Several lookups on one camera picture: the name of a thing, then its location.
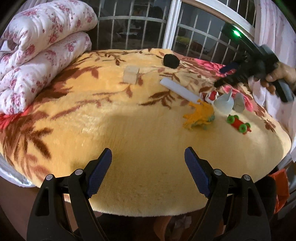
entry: orange object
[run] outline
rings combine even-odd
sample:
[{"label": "orange object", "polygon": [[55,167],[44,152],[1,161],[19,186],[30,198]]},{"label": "orange object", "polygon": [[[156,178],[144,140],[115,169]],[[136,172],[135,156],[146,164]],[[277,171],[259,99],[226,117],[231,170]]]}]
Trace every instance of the orange object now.
[{"label": "orange object", "polygon": [[284,207],[290,197],[288,177],[286,169],[281,169],[269,176],[276,181],[276,207],[274,210],[274,214],[276,214]]},{"label": "orange object", "polygon": [[189,115],[184,115],[183,117],[187,119],[187,121],[183,124],[185,128],[191,129],[196,125],[208,125],[211,124],[214,119],[214,108],[211,104],[207,102],[203,102],[202,100],[198,100],[197,104],[189,102],[189,106],[195,108],[195,112]]}]

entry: white stick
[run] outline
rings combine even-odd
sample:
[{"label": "white stick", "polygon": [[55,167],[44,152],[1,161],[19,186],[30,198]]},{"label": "white stick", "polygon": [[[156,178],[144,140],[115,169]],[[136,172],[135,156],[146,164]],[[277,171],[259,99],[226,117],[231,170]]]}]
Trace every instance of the white stick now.
[{"label": "white stick", "polygon": [[193,103],[197,103],[197,101],[201,98],[197,96],[196,94],[193,94],[191,91],[187,90],[185,87],[177,84],[176,82],[168,79],[168,78],[163,78],[160,81],[160,84],[163,85],[164,87],[168,88],[169,90],[177,93],[184,99],[191,101]]}]

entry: black sponge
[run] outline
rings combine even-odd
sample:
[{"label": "black sponge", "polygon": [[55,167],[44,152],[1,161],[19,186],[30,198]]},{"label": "black sponge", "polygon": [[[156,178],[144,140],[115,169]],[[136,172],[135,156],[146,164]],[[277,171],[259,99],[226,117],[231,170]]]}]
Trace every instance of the black sponge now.
[{"label": "black sponge", "polygon": [[172,69],[179,67],[180,60],[173,54],[166,54],[163,57],[163,65]]}]

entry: wooden block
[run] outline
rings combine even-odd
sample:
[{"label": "wooden block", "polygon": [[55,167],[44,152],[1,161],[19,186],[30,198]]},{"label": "wooden block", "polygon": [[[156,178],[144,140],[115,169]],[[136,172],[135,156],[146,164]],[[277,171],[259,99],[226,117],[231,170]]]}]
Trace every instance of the wooden block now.
[{"label": "wooden block", "polygon": [[140,68],[137,66],[127,66],[123,72],[123,82],[133,85],[137,84],[139,71]]}]

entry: blue gripper pad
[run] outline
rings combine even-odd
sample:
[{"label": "blue gripper pad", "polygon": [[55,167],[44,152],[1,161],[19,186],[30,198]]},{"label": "blue gripper pad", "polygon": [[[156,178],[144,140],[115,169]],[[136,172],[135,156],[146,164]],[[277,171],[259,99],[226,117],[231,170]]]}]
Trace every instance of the blue gripper pad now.
[{"label": "blue gripper pad", "polygon": [[225,74],[233,69],[238,69],[239,68],[239,64],[236,62],[231,62],[228,65],[224,66],[223,68],[221,68],[219,71],[222,74]]},{"label": "blue gripper pad", "polygon": [[211,194],[210,180],[199,163],[199,157],[188,147],[184,153],[186,165],[201,194],[208,198]]},{"label": "blue gripper pad", "polygon": [[112,152],[106,149],[98,158],[99,162],[88,179],[86,194],[89,198],[96,194],[112,162]]}]

